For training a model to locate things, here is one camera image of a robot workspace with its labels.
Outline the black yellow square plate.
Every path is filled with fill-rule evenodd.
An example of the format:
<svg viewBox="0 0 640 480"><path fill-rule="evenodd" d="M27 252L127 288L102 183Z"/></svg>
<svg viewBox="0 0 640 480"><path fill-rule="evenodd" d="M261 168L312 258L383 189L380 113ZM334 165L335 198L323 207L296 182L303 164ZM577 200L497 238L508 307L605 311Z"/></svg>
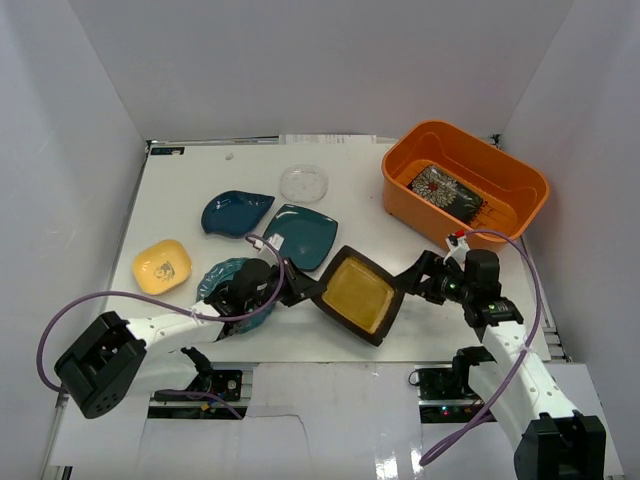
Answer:
<svg viewBox="0 0 640 480"><path fill-rule="evenodd" d="M312 298L331 319L378 347L393 325L404 299L395 278L380 265L345 245L320 278L326 290Z"/></svg>

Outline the light teal scalloped plate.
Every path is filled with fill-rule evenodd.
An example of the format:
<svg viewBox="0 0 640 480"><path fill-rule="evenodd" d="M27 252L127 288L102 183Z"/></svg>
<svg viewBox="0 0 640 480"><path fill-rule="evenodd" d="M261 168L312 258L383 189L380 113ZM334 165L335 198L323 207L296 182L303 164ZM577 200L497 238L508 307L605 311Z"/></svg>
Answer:
<svg viewBox="0 0 640 480"><path fill-rule="evenodd" d="M225 281L230 281L247 261L246 257L230 258L214 265L202 278L196 290L196 301L203 301L216 287ZM234 323L225 323L217 340L223 340L236 334L245 334L260 327L271 315L275 308L271 304L259 315L252 316L247 320Z"/></svg>

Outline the black floral square plate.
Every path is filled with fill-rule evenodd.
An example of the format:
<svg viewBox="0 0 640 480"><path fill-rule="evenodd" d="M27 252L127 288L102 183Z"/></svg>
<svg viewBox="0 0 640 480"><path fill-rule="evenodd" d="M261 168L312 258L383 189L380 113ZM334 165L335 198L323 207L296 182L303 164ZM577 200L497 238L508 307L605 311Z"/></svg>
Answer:
<svg viewBox="0 0 640 480"><path fill-rule="evenodd" d="M482 196L433 164L426 166L408 189L465 224L476 217L485 203Z"/></svg>

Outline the yellow panda dish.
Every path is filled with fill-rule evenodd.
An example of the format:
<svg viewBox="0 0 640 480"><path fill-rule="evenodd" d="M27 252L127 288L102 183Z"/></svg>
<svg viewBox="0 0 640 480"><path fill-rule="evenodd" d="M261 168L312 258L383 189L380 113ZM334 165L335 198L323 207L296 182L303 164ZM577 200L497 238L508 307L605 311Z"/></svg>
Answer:
<svg viewBox="0 0 640 480"><path fill-rule="evenodd" d="M164 294L184 283L192 273L192 261L177 240L162 240L140 252L132 263L132 273L146 294Z"/></svg>

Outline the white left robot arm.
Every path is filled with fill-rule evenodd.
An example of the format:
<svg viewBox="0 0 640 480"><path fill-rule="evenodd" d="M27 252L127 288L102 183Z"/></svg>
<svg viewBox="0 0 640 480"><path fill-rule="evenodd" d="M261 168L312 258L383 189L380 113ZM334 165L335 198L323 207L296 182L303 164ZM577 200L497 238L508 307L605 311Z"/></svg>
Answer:
<svg viewBox="0 0 640 480"><path fill-rule="evenodd" d="M198 345L221 340L224 328L254 320L276 302L293 306L325 290L290 260L270 265L248 259L183 313L129 319L114 311L101 314L54 371L87 419L107 414L131 395L206 398L213 367Z"/></svg>

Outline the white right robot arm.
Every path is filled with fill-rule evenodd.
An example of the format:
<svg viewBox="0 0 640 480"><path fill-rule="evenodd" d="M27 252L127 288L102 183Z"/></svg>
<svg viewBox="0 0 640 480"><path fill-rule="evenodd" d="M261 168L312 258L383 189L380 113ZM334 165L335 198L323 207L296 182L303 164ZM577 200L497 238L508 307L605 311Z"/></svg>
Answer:
<svg viewBox="0 0 640 480"><path fill-rule="evenodd" d="M514 450L517 478L603 478L603 423L580 412L531 350L527 342L535 333L502 295L499 275L498 256L488 250L468 251L462 265L425 251L395 283L428 302L462 306L481 344L457 352L452 388L463 398L482 399L483 408L465 427L472 429L492 416Z"/></svg>

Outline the orange plastic bin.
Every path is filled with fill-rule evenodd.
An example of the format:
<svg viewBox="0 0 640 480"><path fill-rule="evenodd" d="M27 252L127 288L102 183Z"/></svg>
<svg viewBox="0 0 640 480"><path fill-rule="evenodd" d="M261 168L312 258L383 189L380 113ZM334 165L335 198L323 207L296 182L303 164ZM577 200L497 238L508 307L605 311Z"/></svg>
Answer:
<svg viewBox="0 0 640 480"><path fill-rule="evenodd" d="M541 172L495 146L440 120L424 121L385 154L385 210L432 242L475 230L475 248L495 250L517 239L550 193Z"/></svg>

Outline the dark teal square plate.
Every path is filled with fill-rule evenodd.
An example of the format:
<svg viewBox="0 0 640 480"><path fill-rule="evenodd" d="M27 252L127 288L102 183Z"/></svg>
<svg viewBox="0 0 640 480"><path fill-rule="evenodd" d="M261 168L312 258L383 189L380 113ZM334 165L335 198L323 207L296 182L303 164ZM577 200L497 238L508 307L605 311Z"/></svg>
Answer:
<svg viewBox="0 0 640 480"><path fill-rule="evenodd" d="M300 270L317 270L337 236L338 222L315 210L284 204L272 217L263 237Z"/></svg>

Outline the dark teal leaf plate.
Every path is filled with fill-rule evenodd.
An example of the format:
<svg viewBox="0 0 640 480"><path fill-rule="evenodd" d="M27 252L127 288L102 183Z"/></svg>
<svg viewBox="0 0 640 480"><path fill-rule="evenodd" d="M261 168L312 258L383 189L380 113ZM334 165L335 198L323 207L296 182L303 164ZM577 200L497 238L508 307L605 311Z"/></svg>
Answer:
<svg viewBox="0 0 640 480"><path fill-rule="evenodd" d="M201 227L205 234L241 238L260 223L275 197L231 190L214 197L203 209Z"/></svg>

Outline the clear glass plate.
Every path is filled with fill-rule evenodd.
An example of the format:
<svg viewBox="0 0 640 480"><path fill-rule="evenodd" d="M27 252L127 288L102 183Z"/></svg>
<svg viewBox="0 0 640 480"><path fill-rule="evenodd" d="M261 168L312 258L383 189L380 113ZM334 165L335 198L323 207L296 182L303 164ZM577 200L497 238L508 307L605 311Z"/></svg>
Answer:
<svg viewBox="0 0 640 480"><path fill-rule="evenodd" d="M282 196L294 203L315 203L328 191L329 178L324 169L316 165L294 165L286 168L279 180Z"/></svg>

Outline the black label sticker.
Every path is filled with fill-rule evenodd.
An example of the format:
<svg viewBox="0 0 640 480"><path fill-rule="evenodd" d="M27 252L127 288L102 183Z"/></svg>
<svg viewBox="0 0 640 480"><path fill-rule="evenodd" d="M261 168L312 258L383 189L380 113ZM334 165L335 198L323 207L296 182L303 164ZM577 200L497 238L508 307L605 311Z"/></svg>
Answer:
<svg viewBox="0 0 640 480"><path fill-rule="evenodd" d="M150 149L150 156L179 156L185 152L184 147L153 147Z"/></svg>

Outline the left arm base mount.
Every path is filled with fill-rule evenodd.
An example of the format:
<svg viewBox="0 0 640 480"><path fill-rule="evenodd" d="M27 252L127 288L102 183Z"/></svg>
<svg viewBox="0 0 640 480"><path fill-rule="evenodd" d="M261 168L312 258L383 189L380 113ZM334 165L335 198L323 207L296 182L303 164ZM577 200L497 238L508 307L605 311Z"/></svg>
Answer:
<svg viewBox="0 0 640 480"><path fill-rule="evenodd" d="M163 388L152 395L152 418L241 420L246 406L240 406L244 371L214 367L195 347L183 347L179 358L188 359L194 376L183 389Z"/></svg>

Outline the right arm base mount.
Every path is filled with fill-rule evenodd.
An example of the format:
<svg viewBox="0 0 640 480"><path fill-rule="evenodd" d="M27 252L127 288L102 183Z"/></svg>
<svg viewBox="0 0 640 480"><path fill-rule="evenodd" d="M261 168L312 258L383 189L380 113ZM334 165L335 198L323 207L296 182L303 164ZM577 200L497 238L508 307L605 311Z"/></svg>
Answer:
<svg viewBox="0 0 640 480"><path fill-rule="evenodd" d="M464 424L484 406L477 394L459 384L451 367L416 368L407 381L417 390L423 425Z"/></svg>

